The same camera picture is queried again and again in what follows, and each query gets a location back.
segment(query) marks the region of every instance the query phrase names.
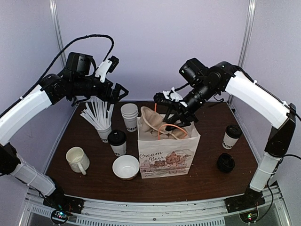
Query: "wooden tabletop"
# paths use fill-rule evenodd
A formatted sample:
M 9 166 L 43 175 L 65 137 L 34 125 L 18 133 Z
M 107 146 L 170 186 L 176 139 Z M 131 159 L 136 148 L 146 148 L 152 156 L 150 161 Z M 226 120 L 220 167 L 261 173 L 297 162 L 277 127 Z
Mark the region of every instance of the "wooden tabletop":
M 120 113 L 125 102 L 115 105 L 112 128 L 127 134 L 127 154 L 138 157 L 137 132 L 127 132 Z M 153 102 L 135 102 L 138 107 L 153 108 Z M 241 194 L 252 179 L 257 168 L 254 155 L 242 136 L 228 151 L 222 146 L 225 129 L 237 124 L 226 103 L 209 107 L 206 103 L 196 113 L 199 122 L 196 128 L 201 139 L 188 175 L 166 178 L 141 179 L 141 175 L 130 181 L 117 178 L 112 164 L 117 158 L 110 145 L 103 143 L 96 130 L 79 114 L 81 104 L 68 125 L 51 161 L 47 175 L 54 178 L 66 194 L 91 199 L 121 202 L 174 202 L 203 200 Z M 166 108 L 158 106 L 159 113 Z M 90 159 L 87 175 L 75 173 L 69 167 L 65 155 L 75 146 L 83 148 Z M 235 168 L 231 173 L 222 173 L 216 161 L 223 152 L 231 154 Z

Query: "bag handle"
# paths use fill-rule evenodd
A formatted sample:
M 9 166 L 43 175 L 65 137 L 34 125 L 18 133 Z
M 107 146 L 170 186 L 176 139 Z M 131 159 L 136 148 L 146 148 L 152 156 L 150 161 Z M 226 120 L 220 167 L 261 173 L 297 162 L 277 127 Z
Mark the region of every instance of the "bag handle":
M 163 126 L 173 126 L 173 127 L 176 127 L 176 128 L 178 128 L 178 129 L 182 130 L 182 131 L 185 133 L 185 136 L 184 136 L 182 139 L 184 139 L 184 138 L 187 137 L 187 135 L 188 135 L 188 133 L 186 132 L 186 130 L 184 130 L 184 129 L 182 129 L 182 128 L 176 126 L 176 125 L 173 125 L 173 124 L 164 124 L 164 125 L 160 126 L 159 129 L 158 129 L 158 140 L 160 140 L 160 129 L 161 129 Z

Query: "wall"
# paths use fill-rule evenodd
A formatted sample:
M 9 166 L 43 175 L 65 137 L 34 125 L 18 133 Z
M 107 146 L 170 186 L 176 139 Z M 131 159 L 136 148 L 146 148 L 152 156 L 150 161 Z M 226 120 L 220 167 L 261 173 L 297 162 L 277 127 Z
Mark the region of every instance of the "wall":
M 91 33 L 111 35 L 120 63 L 108 78 L 130 90 L 127 100 L 152 100 L 156 92 L 186 83 L 178 71 L 190 58 L 208 67 L 237 64 L 248 1 L 64 0 L 57 8 L 64 44 Z M 109 46 L 94 38 L 70 50 L 93 55 L 99 64 Z
M 58 52 L 49 1 L 2 0 L 0 7 L 0 112 L 15 102 L 42 75 Z M 60 62 L 51 69 L 57 73 Z M 37 170 L 43 171 L 72 108 L 65 100 L 48 108 L 15 134 L 11 144 Z M 0 177 L 1 225 L 15 226 L 27 186 Z
M 301 109 L 301 3 L 298 0 L 257 1 L 253 33 L 248 48 L 245 71 L 258 83 L 288 103 Z M 261 159 L 270 125 L 252 108 L 235 98 L 233 102 L 246 126 Z M 301 156 L 301 124 L 297 128 L 288 153 Z M 275 178 L 288 206 L 293 225 L 300 225 L 301 162 L 287 157 Z

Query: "mug handle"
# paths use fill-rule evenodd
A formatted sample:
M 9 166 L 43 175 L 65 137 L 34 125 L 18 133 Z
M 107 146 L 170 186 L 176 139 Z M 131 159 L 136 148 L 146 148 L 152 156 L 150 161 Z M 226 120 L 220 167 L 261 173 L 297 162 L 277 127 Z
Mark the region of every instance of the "mug handle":
M 77 163 L 77 165 L 79 166 L 79 170 L 81 171 L 81 173 L 82 173 L 83 175 L 86 175 L 87 173 L 86 173 L 86 171 L 84 170 L 84 168 L 83 168 L 83 166 L 81 165 L 81 163 L 79 162 L 79 163 Z

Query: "white paper bag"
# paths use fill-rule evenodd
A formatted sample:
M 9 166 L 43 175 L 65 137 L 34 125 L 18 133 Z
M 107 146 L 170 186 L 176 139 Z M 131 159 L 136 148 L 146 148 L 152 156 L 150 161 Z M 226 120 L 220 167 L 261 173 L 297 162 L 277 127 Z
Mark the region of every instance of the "white paper bag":
M 161 139 L 152 133 L 140 130 L 137 118 L 140 172 L 143 178 L 161 178 L 188 174 L 201 135 L 194 124 L 185 127 L 188 138 Z

